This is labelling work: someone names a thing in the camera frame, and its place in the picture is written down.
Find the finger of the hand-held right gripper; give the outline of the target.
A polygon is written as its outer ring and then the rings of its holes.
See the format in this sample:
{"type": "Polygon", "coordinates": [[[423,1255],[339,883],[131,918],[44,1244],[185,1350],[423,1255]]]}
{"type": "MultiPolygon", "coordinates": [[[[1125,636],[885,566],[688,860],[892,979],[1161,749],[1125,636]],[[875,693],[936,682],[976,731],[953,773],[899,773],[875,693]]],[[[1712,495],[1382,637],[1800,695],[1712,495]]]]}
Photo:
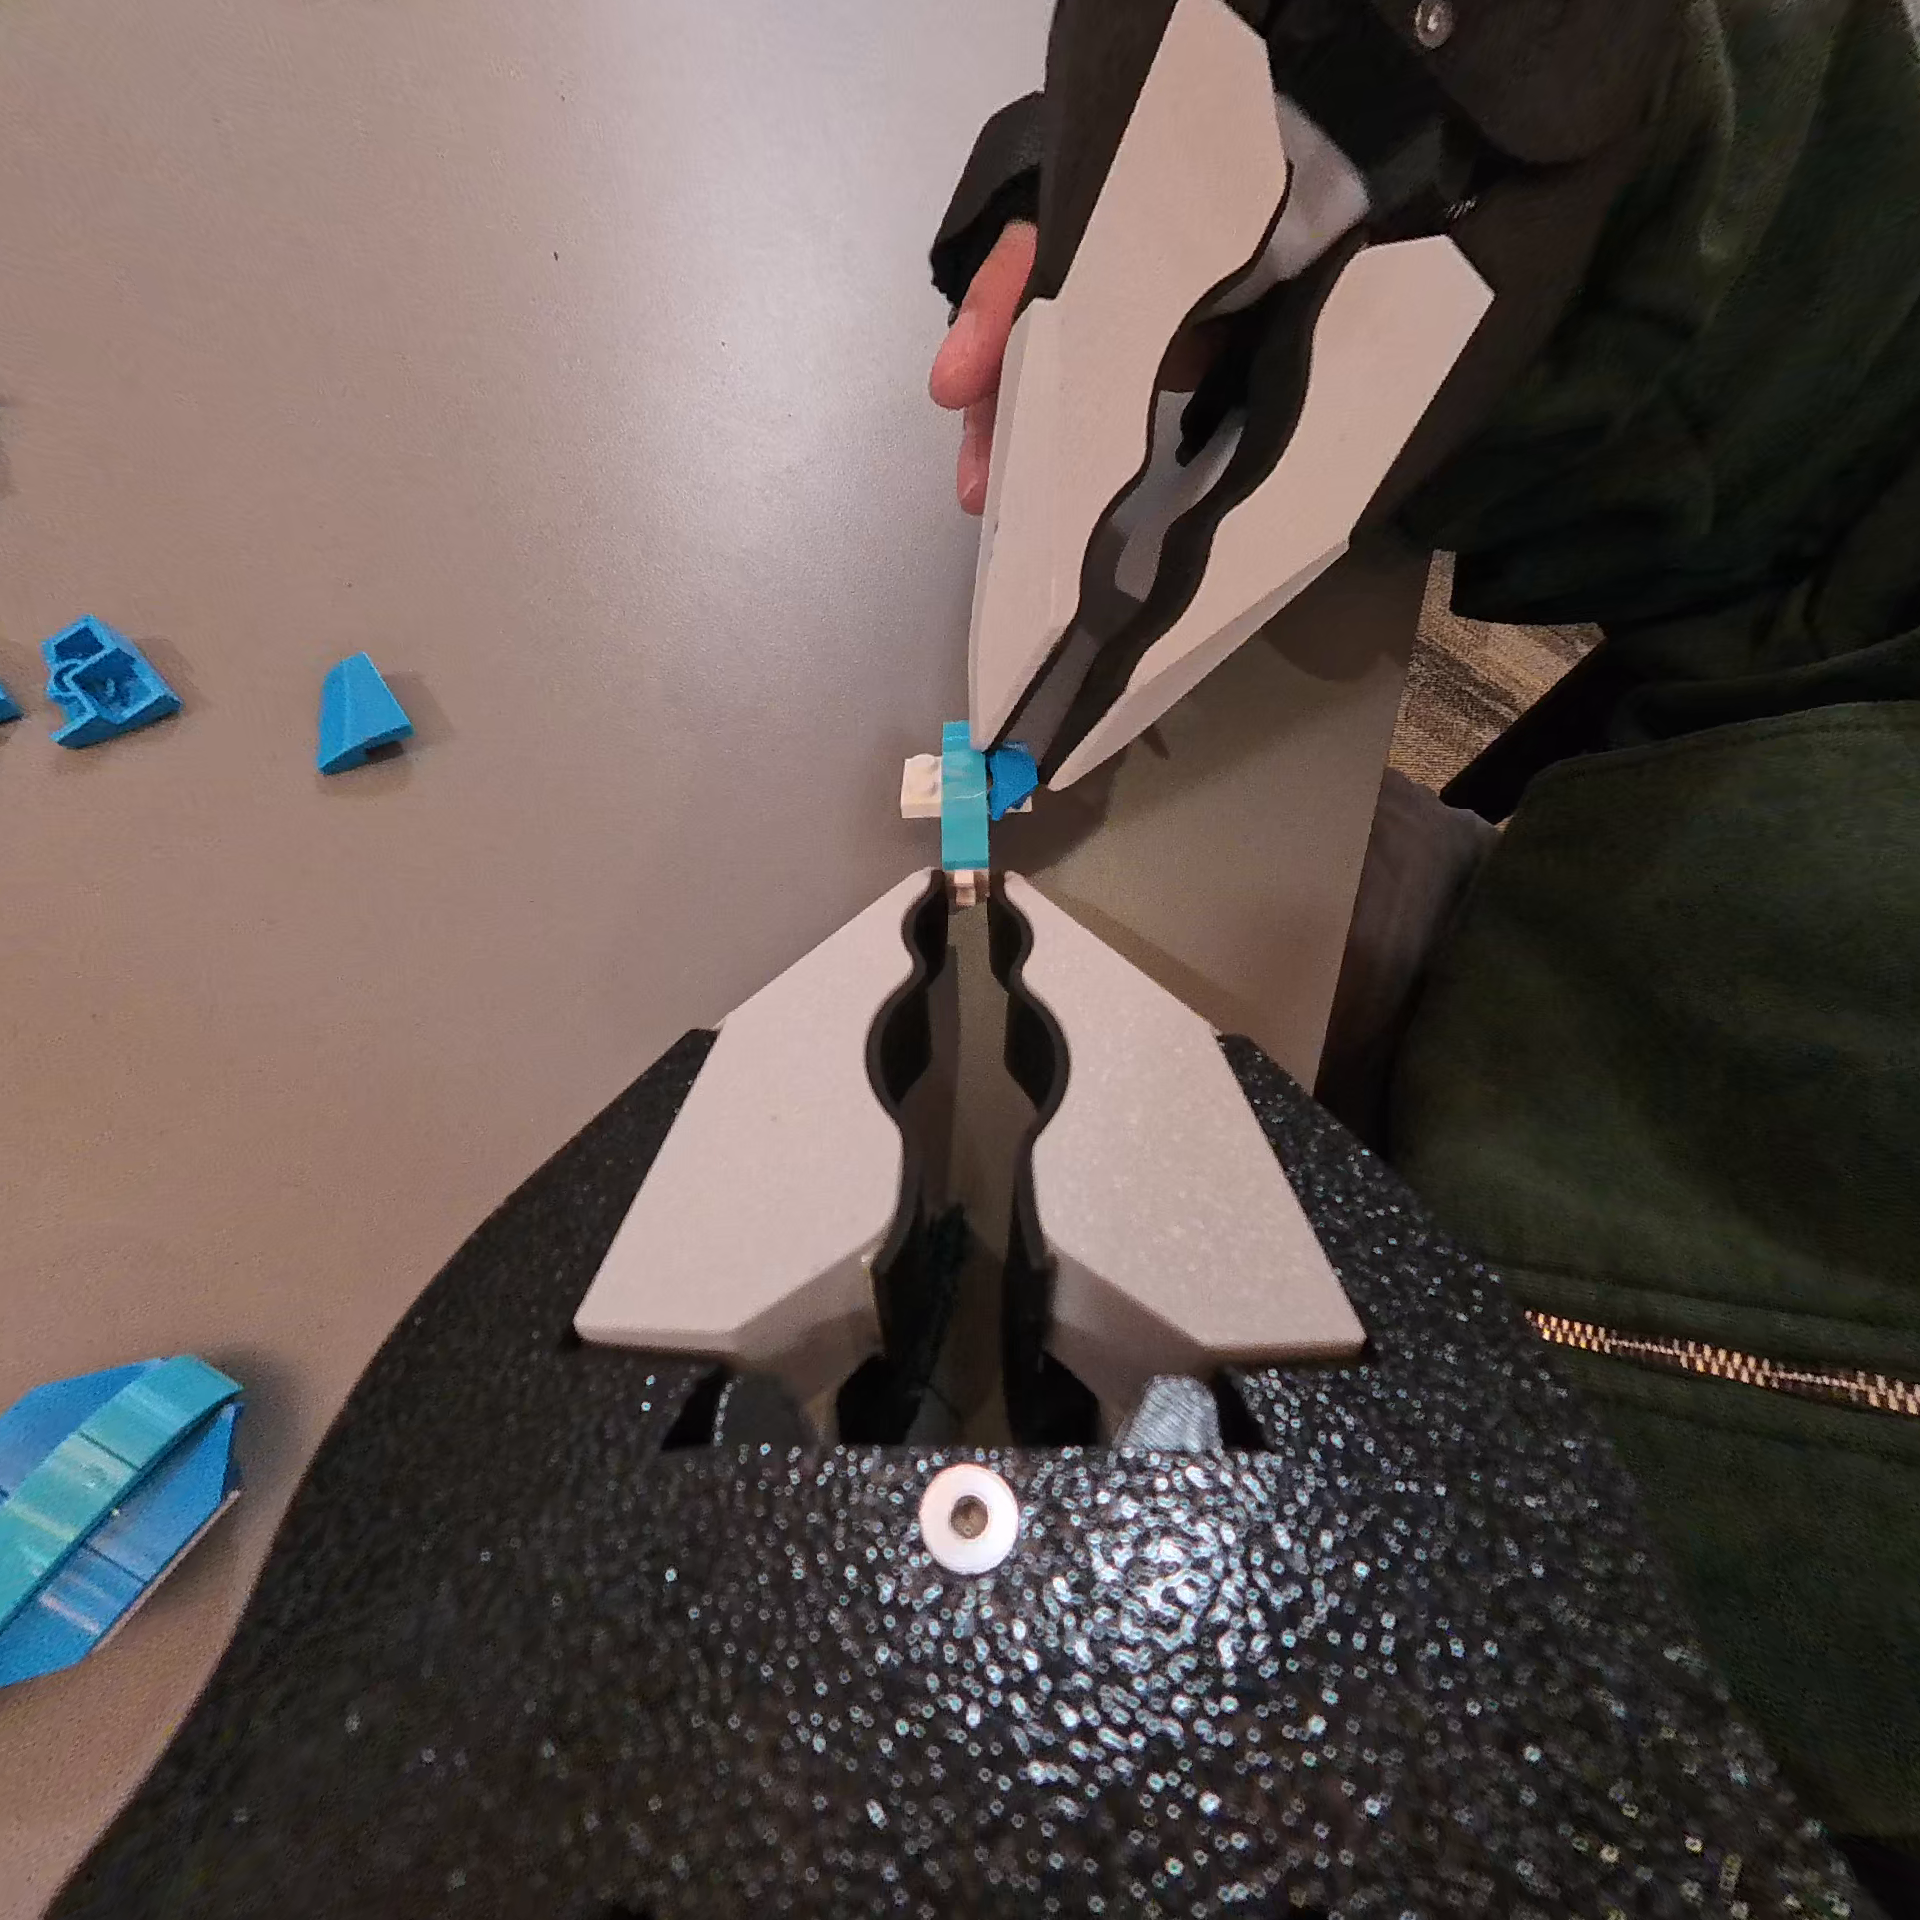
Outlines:
{"type": "Polygon", "coordinates": [[[1046,788],[1155,726],[1349,550],[1492,299],[1448,235],[1353,235],[1259,301],[1231,458],[1088,665],[1040,761],[1046,788]]]}
{"type": "Polygon", "coordinates": [[[1265,43],[1231,5],[1061,5],[1041,107],[969,628],[980,749],[1080,611],[1088,547],[1148,466],[1167,347],[1254,270],[1289,187],[1265,43]]]}

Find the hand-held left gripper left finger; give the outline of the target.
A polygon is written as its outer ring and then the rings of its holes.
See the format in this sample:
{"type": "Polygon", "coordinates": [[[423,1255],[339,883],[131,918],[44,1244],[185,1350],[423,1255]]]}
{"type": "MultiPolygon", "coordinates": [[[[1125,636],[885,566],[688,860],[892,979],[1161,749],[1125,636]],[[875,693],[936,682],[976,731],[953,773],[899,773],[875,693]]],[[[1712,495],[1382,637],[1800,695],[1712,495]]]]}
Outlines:
{"type": "Polygon", "coordinates": [[[593,1349],[929,1426],[955,1306],[949,877],[911,871],[711,1035],[580,1306],[593,1349]]]}

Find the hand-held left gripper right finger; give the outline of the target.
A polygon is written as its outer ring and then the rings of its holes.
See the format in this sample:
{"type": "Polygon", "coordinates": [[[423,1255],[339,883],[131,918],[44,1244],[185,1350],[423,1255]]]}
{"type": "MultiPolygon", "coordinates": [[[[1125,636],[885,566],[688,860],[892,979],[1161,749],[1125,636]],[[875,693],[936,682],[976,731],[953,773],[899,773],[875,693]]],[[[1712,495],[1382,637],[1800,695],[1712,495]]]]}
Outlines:
{"type": "Polygon", "coordinates": [[[1355,1359],[1363,1322],[1213,1027],[1012,874],[993,973],[1032,1106],[1001,1282],[1012,1430],[1115,1428],[1159,1377],[1355,1359]]]}

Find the small blue lego assembly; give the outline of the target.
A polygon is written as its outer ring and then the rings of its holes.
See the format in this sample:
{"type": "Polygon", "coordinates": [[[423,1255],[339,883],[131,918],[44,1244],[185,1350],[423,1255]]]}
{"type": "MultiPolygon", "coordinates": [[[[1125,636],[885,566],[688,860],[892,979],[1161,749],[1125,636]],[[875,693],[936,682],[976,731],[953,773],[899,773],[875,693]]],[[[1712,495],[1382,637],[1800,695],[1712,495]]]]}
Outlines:
{"type": "Polygon", "coordinates": [[[939,825],[941,868],[955,907],[980,906],[991,889],[991,827],[1032,809],[1040,767],[1032,753],[1007,741],[976,749],[967,719],[944,723],[936,753],[902,761],[900,817],[939,825]]]}

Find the person's right forearm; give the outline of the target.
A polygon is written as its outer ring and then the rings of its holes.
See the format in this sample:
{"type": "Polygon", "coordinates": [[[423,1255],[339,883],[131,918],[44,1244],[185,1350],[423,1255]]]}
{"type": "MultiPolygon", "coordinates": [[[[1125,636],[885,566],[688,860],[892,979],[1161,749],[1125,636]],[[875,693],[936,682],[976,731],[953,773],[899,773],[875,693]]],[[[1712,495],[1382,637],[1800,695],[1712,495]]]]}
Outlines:
{"type": "Polygon", "coordinates": [[[1551,335],[1431,477],[1455,609],[1593,627],[1611,745],[1916,699],[1916,5],[1685,5],[1551,335]]]}

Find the blue lego wedge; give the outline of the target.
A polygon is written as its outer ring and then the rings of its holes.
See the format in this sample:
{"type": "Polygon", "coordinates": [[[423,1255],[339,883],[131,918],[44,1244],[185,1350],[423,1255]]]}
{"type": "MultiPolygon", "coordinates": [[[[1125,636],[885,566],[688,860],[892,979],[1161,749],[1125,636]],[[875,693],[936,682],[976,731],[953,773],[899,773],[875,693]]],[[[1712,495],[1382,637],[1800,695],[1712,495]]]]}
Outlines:
{"type": "Polygon", "coordinates": [[[361,651],[333,662],[320,686],[316,766],[339,777],[403,748],[415,725],[375,660],[361,651]]]}

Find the blue curved lego assembly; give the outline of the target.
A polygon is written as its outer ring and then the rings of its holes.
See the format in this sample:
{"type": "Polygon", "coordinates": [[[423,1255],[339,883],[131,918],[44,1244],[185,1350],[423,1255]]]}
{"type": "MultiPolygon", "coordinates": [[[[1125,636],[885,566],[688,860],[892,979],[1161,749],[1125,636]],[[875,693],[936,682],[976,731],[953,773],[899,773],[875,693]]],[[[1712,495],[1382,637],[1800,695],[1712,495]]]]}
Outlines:
{"type": "Polygon", "coordinates": [[[196,1355],[41,1383],[4,1409],[4,1689],[108,1644],[238,1499],[244,1409],[196,1355]]]}

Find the blue lego slope brick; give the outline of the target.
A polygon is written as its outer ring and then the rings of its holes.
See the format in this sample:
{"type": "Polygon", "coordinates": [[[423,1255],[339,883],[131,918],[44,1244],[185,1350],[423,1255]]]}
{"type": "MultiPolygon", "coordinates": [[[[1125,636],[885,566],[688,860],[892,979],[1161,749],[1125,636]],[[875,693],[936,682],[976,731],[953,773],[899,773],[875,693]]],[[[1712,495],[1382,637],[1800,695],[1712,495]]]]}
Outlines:
{"type": "Polygon", "coordinates": [[[149,730],[181,711],[181,697],[128,636],[81,614],[39,644],[45,697],[59,708],[57,748],[80,753],[149,730]]]}

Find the person's right hand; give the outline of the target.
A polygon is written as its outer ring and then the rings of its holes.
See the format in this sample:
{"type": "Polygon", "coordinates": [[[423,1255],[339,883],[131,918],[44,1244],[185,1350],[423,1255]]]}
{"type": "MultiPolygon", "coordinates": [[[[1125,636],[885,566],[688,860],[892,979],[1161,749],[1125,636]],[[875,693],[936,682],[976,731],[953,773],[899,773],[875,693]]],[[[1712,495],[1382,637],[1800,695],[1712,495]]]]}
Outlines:
{"type": "Polygon", "coordinates": [[[1038,229],[1007,221],[976,267],[928,373],[929,399],[959,415],[955,495],[969,517],[984,511],[1001,363],[1032,273],[1038,229]]]}

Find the grey pants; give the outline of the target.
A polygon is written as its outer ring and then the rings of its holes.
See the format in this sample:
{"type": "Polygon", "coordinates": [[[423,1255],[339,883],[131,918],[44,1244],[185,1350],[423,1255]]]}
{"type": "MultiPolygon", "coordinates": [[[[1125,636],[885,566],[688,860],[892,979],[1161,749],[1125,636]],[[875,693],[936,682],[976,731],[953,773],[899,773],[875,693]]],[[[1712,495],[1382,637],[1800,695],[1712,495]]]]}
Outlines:
{"type": "Polygon", "coordinates": [[[1500,830],[1396,771],[1380,782],[1360,863],[1315,1098],[1366,1146],[1382,1146],[1393,1061],[1432,955],[1500,830]]]}

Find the green zip jacket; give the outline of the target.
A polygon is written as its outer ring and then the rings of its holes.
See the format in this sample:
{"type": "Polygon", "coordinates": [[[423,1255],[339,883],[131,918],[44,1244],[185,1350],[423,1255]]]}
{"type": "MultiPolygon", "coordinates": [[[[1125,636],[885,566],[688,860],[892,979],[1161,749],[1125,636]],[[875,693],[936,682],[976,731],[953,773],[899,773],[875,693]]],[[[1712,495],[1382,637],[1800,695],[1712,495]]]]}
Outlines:
{"type": "Polygon", "coordinates": [[[1494,838],[1389,1157],[1540,1317],[1741,1715],[1916,1858],[1916,630],[1645,687],[1494,838]]]}

